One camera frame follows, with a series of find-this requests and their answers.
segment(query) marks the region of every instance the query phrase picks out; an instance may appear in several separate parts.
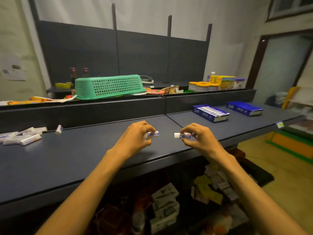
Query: floor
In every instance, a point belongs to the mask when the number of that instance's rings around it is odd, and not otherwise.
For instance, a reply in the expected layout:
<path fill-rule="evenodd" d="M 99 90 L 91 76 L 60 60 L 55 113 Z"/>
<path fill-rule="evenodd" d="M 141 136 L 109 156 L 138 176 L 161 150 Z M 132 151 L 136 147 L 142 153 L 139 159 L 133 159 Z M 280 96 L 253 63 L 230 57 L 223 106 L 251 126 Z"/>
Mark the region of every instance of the floor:
<path fill-rule="evenodd" d="M 275 177 L 264 191 L 313 235 L 313 165 L 266 143 L 266 136 L 241 142 L 238 148 Z"/>

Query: person's left hand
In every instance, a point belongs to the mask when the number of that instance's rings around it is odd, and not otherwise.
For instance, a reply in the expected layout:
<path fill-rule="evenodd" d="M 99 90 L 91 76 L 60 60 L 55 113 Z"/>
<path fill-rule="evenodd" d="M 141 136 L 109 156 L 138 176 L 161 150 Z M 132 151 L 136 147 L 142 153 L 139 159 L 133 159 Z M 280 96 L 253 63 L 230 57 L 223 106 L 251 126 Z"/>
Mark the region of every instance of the person's left hand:
<path fill-rule="evenodd" d="M 146 121 L 139 121 L 128 126 L 116 144 L 111 148 L 114 154 L 125 156 L 126 159 L 151 144 L 151 139 L 144 140 L 147 132 L 155 132 L 155 128 Z"/>

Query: blue box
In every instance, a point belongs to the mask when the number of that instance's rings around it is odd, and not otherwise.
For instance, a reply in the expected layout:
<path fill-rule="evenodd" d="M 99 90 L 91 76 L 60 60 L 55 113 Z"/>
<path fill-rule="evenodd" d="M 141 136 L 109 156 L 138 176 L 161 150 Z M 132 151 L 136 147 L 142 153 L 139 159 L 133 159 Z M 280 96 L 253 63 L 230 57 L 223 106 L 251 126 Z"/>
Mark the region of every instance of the blue box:
<path fill-rule="evenodd" d="M 244 102 L 227 102 L 227 108 L 235 110 L 247 116 L 254 116 L 262 114 L 262 108 L 252 106 Z"/>
<path fill-rule="evenodd" d="M 213 123 L 228 120 L 228 116 L 230 115 L 228 112 L 209 105 L 194 106 L 193 112 Z"/>

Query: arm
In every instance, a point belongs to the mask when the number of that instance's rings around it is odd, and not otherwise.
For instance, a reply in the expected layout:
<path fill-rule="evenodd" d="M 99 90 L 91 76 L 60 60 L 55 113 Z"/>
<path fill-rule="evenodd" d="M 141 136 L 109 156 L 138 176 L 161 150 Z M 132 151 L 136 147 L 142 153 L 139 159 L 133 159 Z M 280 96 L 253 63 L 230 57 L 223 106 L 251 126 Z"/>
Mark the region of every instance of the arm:
<path fill-rule="evenodd" d="M 36 235 L 84 234 L 116 172 L 129 157 L 151 144 L 151 139 L 144 140 L 143 136 L 146 132 L 154 131 L 155 128 L 145 121 L 129 126 L 114 147 L 106 152 L 96 168 L 42 225 Z"/>
<path fill-rule="evenodd" d="M 224 150 L 209 128 L 193 123 L 182 129 L 181 133 L 185 132 L 194 133 L 197 139 L 183 138 L 185 145 L 198 150 L 226 174 L 261 234 L 308 235 L 249 177 L 236 158 Z"/>

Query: plastic basket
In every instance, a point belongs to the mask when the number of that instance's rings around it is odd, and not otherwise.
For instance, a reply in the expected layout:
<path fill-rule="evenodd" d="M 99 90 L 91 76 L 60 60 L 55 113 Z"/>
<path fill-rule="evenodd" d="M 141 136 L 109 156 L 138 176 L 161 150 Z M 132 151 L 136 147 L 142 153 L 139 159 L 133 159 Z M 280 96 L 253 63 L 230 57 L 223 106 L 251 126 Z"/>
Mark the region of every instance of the plastic basket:
<path fill-rule="evenodd" d="M 75 80 L 75 90 L 77 98 L 81 100 L 93 100 L 145 91 L 139 75 L 78 78 Z"/>

